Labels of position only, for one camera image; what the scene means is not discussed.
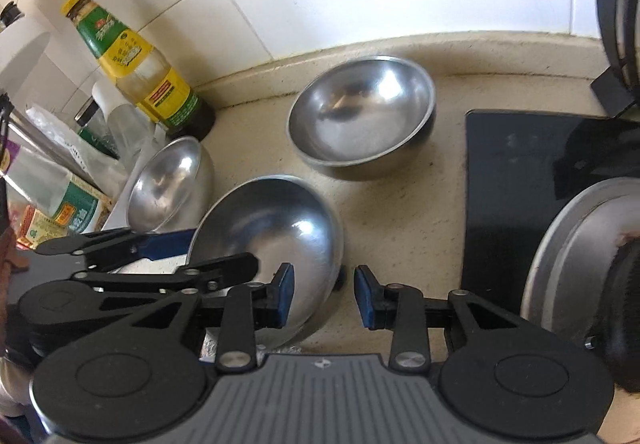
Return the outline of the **large steel bowl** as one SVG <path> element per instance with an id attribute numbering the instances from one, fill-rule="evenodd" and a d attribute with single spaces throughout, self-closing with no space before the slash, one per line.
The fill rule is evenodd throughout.
<path id="1" fill-rule="evenodd" d="M 344 232 L 331 205 L 294 175 L 266 175 L 221 197 L 196 229 L 188 261 L 253 253 L 257 282 L 268 282 L 283 262 L 294 267 L 295 290 L 288 323 L 257 331 L 268 350 L 318 331 L 331 315 L 344 281 Z"/>

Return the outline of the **green seasoning packet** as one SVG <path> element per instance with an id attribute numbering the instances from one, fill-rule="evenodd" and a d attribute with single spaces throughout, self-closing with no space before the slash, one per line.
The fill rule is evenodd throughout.
<path id="1" fill-rule="evenodd" d="M 25 207 L 16 228 L 17 242 L 27 249 L 35 249 L 50 239 L 99 230 L 112 206 L 110 197 L 72 177 L 52 216 L 32 204 Z"/>

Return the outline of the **clear plastic bottle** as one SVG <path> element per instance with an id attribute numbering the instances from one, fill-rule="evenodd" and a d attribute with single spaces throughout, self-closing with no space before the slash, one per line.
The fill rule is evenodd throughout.
<path id="1" fill-rule="evenodd" d="M 165 132 L 104 78 L 94 83 L 92 97 L 111 131 L 120 162 L 129 175 L 139 175 L 146 163 L 165 145 Z"/>

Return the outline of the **steel burner cap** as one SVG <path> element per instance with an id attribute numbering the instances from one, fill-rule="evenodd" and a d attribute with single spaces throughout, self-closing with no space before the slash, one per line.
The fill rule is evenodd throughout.
<path id="1" fill-rule="evenodd" d="M 639 233 L 639 180 L 589 186 L 556 215 L 529 268 L 521 316 L 582 346 L 620 245 Z"/>

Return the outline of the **yellow green oil bottle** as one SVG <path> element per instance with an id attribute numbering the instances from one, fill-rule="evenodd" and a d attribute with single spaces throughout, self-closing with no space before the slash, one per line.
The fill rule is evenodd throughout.
<path id="1" fill-rule="evenodd" d="M 214 109 L 150 41 L 94 0 L 68 0 L 61 13 L 74 24 L 107 78 L 152 123 L 173 139 L 206 138 L 215 125 Z"/>

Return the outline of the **black glass cooktop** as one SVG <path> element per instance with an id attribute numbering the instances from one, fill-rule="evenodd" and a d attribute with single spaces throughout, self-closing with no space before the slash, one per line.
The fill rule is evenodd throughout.
<path id="1" fill-rule="evenodd" d="M 462 288 L 521 310 L 530 264 L 552 220 L 577 194 L 639 175 L 639 126 L 570 114 L 471 111 L 465 116 Z"/>

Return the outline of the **black stove pot support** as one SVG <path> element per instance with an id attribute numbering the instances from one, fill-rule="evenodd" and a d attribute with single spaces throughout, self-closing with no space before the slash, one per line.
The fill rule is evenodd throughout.
<path id="1" fill-rule="evenodd" d="M 591 82 L 606 115 L 639 105 L 639 0 L 596 0 L 608 68 Z"/>

